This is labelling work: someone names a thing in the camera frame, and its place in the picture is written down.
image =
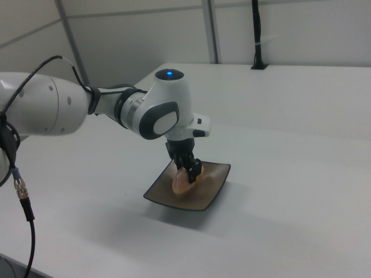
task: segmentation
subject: wall seam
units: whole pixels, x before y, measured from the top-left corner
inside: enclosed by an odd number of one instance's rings
[[[77,63],[77,67],[80,70],[82,81],[83,81],[84,84],[87,85],[87,84],[90,83],[89,78],[88,78],[88,75],[86,73],[85,67],[83,65],[80,52],[77,48],[75,38],[72,34],[72,30],[71,30],[70,24],[69,24],[67,16],[66,16],[66,11],[64,10],[64,7],[63,7],[63,4],[62,4],[61,0],[55,0],[55,4],[57,6],[57,9],[58,9],[58,12],[59,12],[59,15],[60,15],[60,20],[62,21],[64,30],[66,32],[68,42],[70,43],[72,53],[74,54],[75,61]]]
[[[11,45],[12,43],[15,43],[17,41],[20,41],[21,39],[24,39],[24,38],[26,38],[26,37],[28,37],[30,35],[33,35],[34,33],[37,33],[37,32],[39,32],[41,30],[44,30],[44,29],[46,29],[46,28],[48,28],[48,27],[50,27],[50,26],[52,26],[52,25],[54,25],[54,24],[56,24],[56,23],[58,23],[60,21],[61,21],[60,19],[54,20],[54,21],[52,21],[50,23],[47,23],[47,24],[45,24],[45,25],[43,25],[41,27],[38,27],[36,29],[33,29],[30,32],[27,32],[27,33],[25,33],[23,35],[20,35],[20,36],[14,38],[14,39],[10,39],[7,42],[3,42],[2,44],[0,44],[0,49],[4,48],[5,46]]]

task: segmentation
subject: cable connector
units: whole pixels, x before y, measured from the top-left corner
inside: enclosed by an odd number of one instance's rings
[[[28,222],[33,221],[35,219],[34,212],[32,211],[30,198],[28,197],[28,190],[26,188],[26,183],[21,178],[19,174],[19,170],[17,167],[12,168],[12,174],[14,178],[14,188],[17,191],[17,195],[19,201],[21,202],[24,215],[26,216],[26,220]]]

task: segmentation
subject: white wall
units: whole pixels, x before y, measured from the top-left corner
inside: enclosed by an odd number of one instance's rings
[[[62,0],[90,83],[136,83],[162,63],[212,63],[207,0]],[[251,64],[250,0],[214,0],[223,64]],[[370,0],[260,0],[263,59],[371,66]]]
[[[0,0],[0,71],[31,72],[53,55],[75,63],[54,1]],[[71,68],[60,60],[40,73],[75,81]]]
[[[261,0],[263,61],[371,67],[370,0]],[[251,64],[251,1],[215,0],[221,62]]]
[[[96,86],[136,83],[168,61],[210,63],[201,0],[64,0],[63,5]]]

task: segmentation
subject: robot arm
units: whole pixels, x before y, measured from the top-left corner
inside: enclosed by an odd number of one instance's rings
[[[27,75],[0,73],[0,107]],[[10,106],[8,122],[20,135],[58,136],[75,132],[88,114],[105,114],[145,139],[165,136],[178,169],[185,167],[190,182],[195,179],[201,161],[192,153],[194,138],[208,136],[211,123],[207,116],[192,112],[190,90],[182,72],[158,71],[148,92],[132,87],[88,89],[91,94],[72,82],[35,75]],[[0,171],[8,170],[6,163],[3,155]]]

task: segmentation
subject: metal connector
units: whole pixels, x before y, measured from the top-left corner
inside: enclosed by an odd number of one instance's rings
[[[14,180],[14,188],[16,189],[18,198],[20,200],[23,200],[28,197],[26,184],[24,183],[22,178]]]

